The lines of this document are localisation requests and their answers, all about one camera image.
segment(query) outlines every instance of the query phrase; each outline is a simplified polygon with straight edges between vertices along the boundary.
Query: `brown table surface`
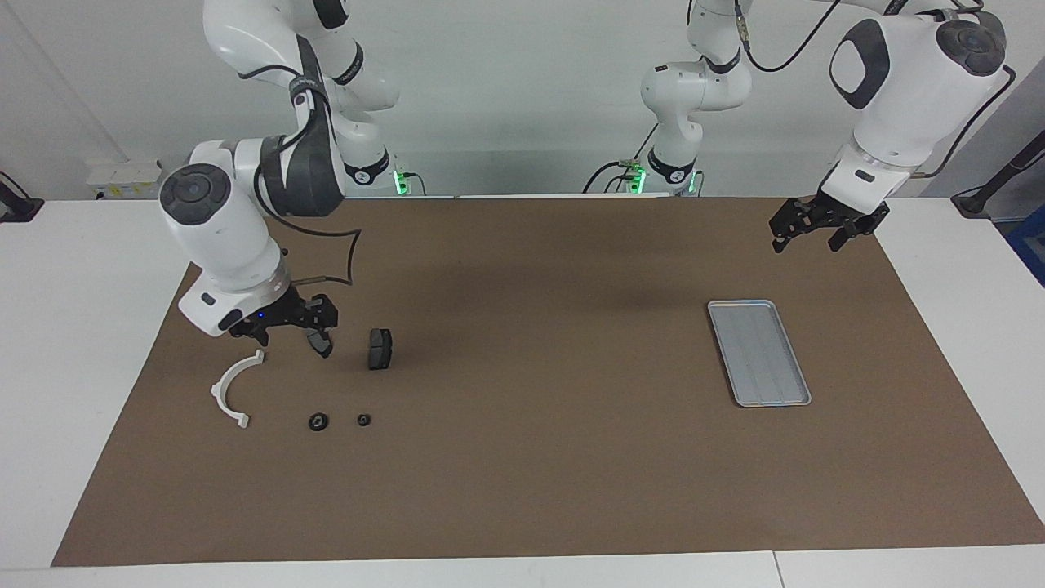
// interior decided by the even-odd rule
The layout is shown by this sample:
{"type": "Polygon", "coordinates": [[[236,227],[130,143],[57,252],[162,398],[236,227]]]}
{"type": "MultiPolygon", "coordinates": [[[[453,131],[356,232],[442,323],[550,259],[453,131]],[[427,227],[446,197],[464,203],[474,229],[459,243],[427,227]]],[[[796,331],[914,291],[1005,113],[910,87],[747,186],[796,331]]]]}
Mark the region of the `brown table surface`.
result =
{"type": "MultiPolygon", "coordinates": [[[[333,357],[171,306],[55,565],[1045,542],[874,238],[769,245],[780,201],[353,201],[333,357]],[[742,409],[706,314],[768,299],[813,395],[742,409]],[[392,329],[392,370],[366,369],[392,329]],[[307,427],[315,413],[327,430],[307,427]],[[369,414],[373,424],[356,426],[369,414]]],[[[297,277],[346,242],[274,226],[297,277]]],[[[183,288],[194,278],[190,269],[183,288]]]]}

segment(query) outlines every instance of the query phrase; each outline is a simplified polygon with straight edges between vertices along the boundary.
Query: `green led indicator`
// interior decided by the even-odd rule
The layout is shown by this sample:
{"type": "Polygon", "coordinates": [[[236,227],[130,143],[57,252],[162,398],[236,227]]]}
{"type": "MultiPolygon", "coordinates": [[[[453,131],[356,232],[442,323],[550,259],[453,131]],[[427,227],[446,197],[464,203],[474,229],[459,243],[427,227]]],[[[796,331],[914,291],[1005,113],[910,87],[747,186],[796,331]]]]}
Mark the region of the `green led indicator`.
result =
{"type": "Polygon", "coordinates": [[[646,169],[642,165],[636,165],[633,171],[637,175],[631,179],[631,193],[642,193],[646,188],[646,169]]]}
{"type": "Polygon", "coordinates": [[[410,182],[407,178],[402,177],[402,173],[396,169],[393,174],[395,175],[395,189],[399,192],[399,195],[407,195],[410,193],[410,182]]]}

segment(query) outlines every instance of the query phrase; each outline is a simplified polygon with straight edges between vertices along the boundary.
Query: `blue crate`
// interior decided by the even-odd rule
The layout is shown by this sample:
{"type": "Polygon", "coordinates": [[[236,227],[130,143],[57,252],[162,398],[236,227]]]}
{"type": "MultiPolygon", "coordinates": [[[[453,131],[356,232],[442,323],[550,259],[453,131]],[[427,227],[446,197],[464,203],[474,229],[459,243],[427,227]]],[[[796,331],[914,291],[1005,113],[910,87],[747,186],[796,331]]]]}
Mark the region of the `blue crate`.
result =
{"type": "Polygon", "coordinates": [[[1005,239],[1045,285],[1045,206],[1027,216],[1005,239]]]}

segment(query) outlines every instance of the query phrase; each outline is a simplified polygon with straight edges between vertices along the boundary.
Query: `gray tray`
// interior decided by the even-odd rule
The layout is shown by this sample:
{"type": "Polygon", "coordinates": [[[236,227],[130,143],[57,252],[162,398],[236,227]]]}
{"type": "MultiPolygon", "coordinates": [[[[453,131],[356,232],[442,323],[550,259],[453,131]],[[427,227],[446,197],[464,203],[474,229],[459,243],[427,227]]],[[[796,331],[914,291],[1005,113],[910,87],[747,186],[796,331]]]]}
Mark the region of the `gray tray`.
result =
{"type": "Polygon", "coordinates": [[[775,305],[716,301],[707,312],[740,406],[805,406],[812,401],[775,305]]]}

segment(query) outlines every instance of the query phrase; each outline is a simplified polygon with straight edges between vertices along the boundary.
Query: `white table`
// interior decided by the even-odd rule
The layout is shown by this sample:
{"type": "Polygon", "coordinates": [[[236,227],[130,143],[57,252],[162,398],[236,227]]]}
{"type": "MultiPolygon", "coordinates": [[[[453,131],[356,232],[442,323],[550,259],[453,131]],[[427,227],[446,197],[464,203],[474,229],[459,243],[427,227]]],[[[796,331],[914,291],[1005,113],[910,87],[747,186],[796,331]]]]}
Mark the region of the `white table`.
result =
{"type": "MultiPolygon", "coordinates": [[[[989,221],[891,206],[879,238],[1043,517],[1045,289],[989,221]]],[[[0,586],[1045,586],[1045,546],[43,569],[186,262],[153,202],[51,202],[0,226],[0,586]]]]}

